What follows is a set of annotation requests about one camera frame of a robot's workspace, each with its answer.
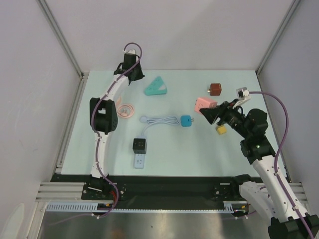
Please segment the pink cube socket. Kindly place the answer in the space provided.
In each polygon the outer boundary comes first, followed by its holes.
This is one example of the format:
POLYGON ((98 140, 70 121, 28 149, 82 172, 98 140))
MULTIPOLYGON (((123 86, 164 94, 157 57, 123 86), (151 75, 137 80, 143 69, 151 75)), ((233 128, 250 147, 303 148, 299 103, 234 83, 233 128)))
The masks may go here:
POLYGON ((196 99, 194 111, 200 114, 202 108, 214 108, 217 106, 217 101, 209 97, 199 97, 196 99))

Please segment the teal triangular power strip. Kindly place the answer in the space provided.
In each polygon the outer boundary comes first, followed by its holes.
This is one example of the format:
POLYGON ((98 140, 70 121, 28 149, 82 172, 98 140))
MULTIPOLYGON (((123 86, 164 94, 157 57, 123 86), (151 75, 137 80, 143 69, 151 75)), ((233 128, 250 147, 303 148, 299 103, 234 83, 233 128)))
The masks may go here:
POLYGON ((145 89, 146 96, 165 95, 167 94, 167 87, 161 76, 157 76, 145 89))

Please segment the black cube socket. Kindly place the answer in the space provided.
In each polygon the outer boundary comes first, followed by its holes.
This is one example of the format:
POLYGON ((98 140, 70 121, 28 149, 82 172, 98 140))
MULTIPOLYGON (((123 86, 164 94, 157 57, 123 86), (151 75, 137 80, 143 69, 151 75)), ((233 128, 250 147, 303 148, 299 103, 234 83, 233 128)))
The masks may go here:
POLYGON ((134 154, 146 154, 147 141, 145 138, 134 138, 132 146, 134 154))

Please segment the light blue power strip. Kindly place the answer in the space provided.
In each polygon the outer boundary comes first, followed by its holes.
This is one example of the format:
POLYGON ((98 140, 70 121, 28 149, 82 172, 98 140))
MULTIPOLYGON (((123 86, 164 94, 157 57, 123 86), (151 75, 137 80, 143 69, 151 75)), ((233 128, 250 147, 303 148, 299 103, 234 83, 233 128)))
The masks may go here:
MULTIPOLYGON (((137 136, 136 138, 145 138, 145 136, 137 136)), ((134 154, 134 168, 135 169, 144 169, 145 166, 145 157, 146 154, 134 154)))

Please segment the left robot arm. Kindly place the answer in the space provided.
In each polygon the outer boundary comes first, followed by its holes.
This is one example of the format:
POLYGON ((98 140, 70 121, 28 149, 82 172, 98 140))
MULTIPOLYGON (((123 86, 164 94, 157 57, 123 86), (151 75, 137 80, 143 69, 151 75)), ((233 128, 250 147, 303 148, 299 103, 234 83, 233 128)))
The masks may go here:
POLYGON ((144 77, 140 59, 135 50, 124 53, 124 60, 114 71, 109 87, 100 97, 91 98, 89 102, 90 126, 95 135, 95 150, 88 187, 99 199, 107 198, 110 193, 111 183, 107 181, 108 172, 103 169, 103 166, 111 136, 118 125, 116 101, 132 81, 144 77))

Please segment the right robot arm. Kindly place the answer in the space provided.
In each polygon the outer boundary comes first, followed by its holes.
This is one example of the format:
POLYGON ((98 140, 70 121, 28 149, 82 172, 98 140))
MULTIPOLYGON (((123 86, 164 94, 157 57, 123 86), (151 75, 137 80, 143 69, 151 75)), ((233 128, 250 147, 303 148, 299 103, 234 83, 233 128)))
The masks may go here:
POLYGON ((235 184, 230 187, 230 195, 236 200, 244 198, 261 217, 269 220, 270 238, 315 238, 319 231, 319 218, 309 214, 282 175, 275 151, 265 135, 267 114, 260 109, 252 109, 244 115, 238 112, 236 103, 223 102, 199 111, 210 124, 228 124, 243 137, 241 151, 262 179, 267 192, 262 192, 246 174, 234 177, 235 184))

